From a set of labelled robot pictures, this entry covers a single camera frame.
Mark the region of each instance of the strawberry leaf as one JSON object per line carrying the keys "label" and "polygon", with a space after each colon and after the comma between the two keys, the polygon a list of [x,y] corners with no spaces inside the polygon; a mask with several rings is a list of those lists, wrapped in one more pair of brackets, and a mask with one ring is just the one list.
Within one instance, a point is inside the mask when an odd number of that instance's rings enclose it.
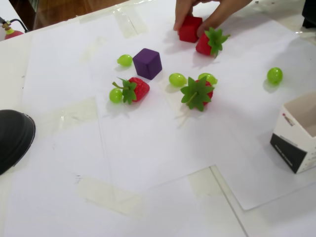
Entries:
{"label": "strawberry leaf", "polygon": [[195,104],[193,104],[193,103],[189,103],[189,109],[191,110],[191,109],[193,109],[194,108],[194,106],[195,106]]}
{"label": "strawberry leaf", "polygon": [[207,94],[210,93],[213,90],[214,90],[214,87],[212,87],[212,86],[207,86],[206,89],[205,89]]}
{"label": "strawberry leaf", "polygon": [[130,85],[130,89],[131,90],[135,90],[136,86],[137,86],[137,83],[132,82],[131,85]]}
{"label": "strawberry leaf", "polygon": [[190,92],[190,88],[189,88],[188,86],[182,87],[182,88],[181,88],[181,92],[182,92],[183,94],[188,94],[188,93]]}
{"label": "strawberry leaf", "polygon": [[193,80],[191,77],[189,77],[189,78],[188,78],[188,87],[189,87],[190,89],[192,89],[192,88],[195,87],[195,85],[196,85],[196,81]]}
{"label": "strawberry leaf", "polygon": [[137,86],[137,83],[130,82],[122,78],[118,78],[118,79],[122,80],[123,87],[118,86],[115,82],[113,82],[113,85],[116,86],[117,88],[122,89],[123,102],[125,103],[127,101],[128,104],[131,104],[133,100],[137,99],[135,91],[134,91]]}
{"label": "strawberry leaf", "polygon": [[203,112],[203,110],[204,110],[204,105],[203,105],[203,103],[198,103],[198,104],[196,104],[195,106],[197,107],[198,110],[200,110],[201,112]]}
{"label": "strawberry leaf", "polygon": [[183,96],[181,103],[187,103],[190,100],[191,96],[189,94],[186,94]]}
{"label": "strawberry leaf", "polygon": [[211,55],[217,57],[218,52],[223,50],[222,44],[230,35],[223,36],[222,29],[215,31],[212,27],[210,27],[208,31],[205,31],[205,34],[209,39],[207,44],[211,47]]}
{"label": "strawberry leaf", "polygon": [[184,94],[181,102],[186,103],[189,106],[189,109],[196,107],[200,111],[203,111],[203,102],[211,101],[207,94],[213,89],[213,87],[206,85],[206,77],[203,77],[198,81],[189,77],[188,86],[181,89],[181,92]]}

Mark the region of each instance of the purple cube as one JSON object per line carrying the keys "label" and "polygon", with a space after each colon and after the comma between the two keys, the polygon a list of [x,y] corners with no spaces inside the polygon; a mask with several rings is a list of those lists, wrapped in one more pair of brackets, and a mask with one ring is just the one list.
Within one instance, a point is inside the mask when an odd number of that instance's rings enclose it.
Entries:
{"label": "purple cube", "polygon": [[149,80],[162,70],[160,55],[158,52],[143,48],[134,58],[133,62],[137,75]]}

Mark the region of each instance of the cardboard box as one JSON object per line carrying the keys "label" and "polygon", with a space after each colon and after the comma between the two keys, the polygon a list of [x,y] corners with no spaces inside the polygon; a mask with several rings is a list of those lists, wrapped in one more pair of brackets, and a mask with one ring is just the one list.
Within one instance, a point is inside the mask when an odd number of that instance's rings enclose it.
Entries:
{"label": "cardboard box", "polygon": [[316,92],[282,106],[270,143],[294,173],[316,166]]}

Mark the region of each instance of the fire extinguisher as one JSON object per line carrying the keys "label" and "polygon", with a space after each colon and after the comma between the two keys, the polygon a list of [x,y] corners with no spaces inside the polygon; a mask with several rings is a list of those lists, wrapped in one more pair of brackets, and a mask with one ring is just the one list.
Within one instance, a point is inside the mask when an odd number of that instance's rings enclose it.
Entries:
{"label": "fire extinguisher", "polygon": [[20,21],[19,19],[13,19],[13,20],[11,20],[11,21],[5,21],[5,20],[3,20],[3,19],[0,17],[0,22],[2,23],[2,28],[4,28],[4,29],[5,29],[5,32],[6,32],[6,35],[5,35],[5,37],[4,37],[5,40],[23,34],[22,32],[20,32],[20,31],[15,31],[14,29],[12,29],[12,28],[10,27],[11,23],[14,22],[14,21],[20,22],[20,24],[22,25],[22,27],[23,27],[24,30],[25,30],[25,33],[29,32],[29,30],[24,26],[24,24],[22,23],[22,21]]}

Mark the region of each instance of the tape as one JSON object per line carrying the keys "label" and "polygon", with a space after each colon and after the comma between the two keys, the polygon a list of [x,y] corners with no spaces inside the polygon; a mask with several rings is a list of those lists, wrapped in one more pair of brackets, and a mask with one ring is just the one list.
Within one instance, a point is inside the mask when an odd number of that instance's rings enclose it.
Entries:
{"label": "tape", "polygon": [[98,49],[106,42],[104,37],[98,36],[97,39],[83,52],[80,62],[86,63],[90,61],[92,56],[98,51]]}
{"label": "tape", "polygon": [[118,23],[119,29],[126,39],[137,36],[137,32],[134,29],[133,24],[122,8],[118,8],[117,10],[113,11],[113,14]]}
{"label": "tape", "polygon": [[36,124],[36,137],[53,135],[64,129],[78,126],[84,122],[97,119],[97,105],[95,98],[88,98],[69,105],[42,117],[33,117]]}
{"label": "tape", "polygon": [[142,34],[148,31],[148,27],[143,19],[137,14],[136,10],[132,6],[124,7],[124,12],[128,16],[131,24],[133,25],[136,34]]}
{"label": "tape", "polygon": [[188,179],[198,198],[222,194],[210,167],[188,175]]}
{"label": "tape", "polygon": [[120,214],[139,217],[143,214],[144,198],[97,179],[83,176],[77,185],[77,194],[94,204]]}

